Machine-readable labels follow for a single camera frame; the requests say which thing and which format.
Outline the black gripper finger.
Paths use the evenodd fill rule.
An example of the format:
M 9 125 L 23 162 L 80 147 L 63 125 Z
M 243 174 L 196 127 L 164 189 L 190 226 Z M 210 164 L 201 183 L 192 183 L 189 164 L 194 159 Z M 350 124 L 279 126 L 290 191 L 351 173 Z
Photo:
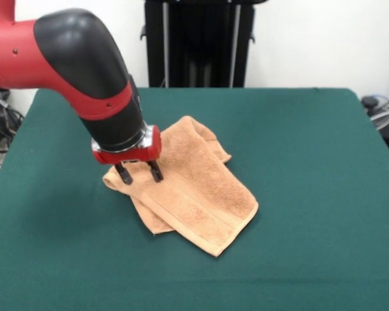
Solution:
M 148 165 L 150 167 L 151 174 L 155 182 L 160 182 L 163 180 L 163 174 L 160 170 L 160 167 L 156 161 L 149 161 Z
M 115 164 L 115 169 L 118 175 L 120 176 L 120 178 L 122 179 L 122 181 L 126 185 L 131 185 L 133 183 L 132 176 L 130 175 L 129 171 L 123 166 L 121 162 Z

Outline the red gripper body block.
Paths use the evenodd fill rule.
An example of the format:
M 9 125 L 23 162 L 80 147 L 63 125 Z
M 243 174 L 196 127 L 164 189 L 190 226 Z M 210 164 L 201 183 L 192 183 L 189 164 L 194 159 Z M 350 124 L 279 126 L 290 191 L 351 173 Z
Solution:
M 135 146 L 119 152 L 105 151 L 92 139 L 91 150 L 94 158 L 104 165 L 114 165 L 119 162 L 155 161 L 161 153 L 161 132 L 158 126 L 148 125 L 142 140 Z

